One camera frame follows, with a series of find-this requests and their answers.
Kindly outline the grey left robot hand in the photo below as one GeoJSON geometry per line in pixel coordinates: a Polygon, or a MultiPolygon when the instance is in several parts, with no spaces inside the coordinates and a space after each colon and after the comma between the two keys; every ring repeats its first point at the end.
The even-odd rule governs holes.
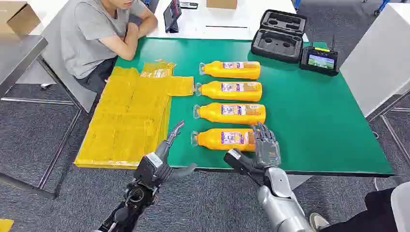
{"type": "Polygon", "coordinates": [[[196,163],[190,164],[186,168],[172,168],[168,164],[167,158],[170,148],[175,138],[180,134],[181,129],[184,127],[184,120],[179,121],[174,128],[168,133],[167,138],[163,140],[157,147],[155,154],[162,161],[162,165],[157,168],[154,176],[156,177],[155,184],[159,186],[162,183],[173,182],[180,178],[186,177],[194,172],[197,168],[196,163]]]}

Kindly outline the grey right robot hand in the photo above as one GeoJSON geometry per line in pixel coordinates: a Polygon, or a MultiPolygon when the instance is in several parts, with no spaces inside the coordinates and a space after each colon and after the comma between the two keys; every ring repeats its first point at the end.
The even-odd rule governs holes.
{"type": "Polygon", "coordinates": [[[263,123],[252,126],[255,141],[253,166],[256,169],[279,167],[281,164],[279,143],[274,133],[263,123]]]}

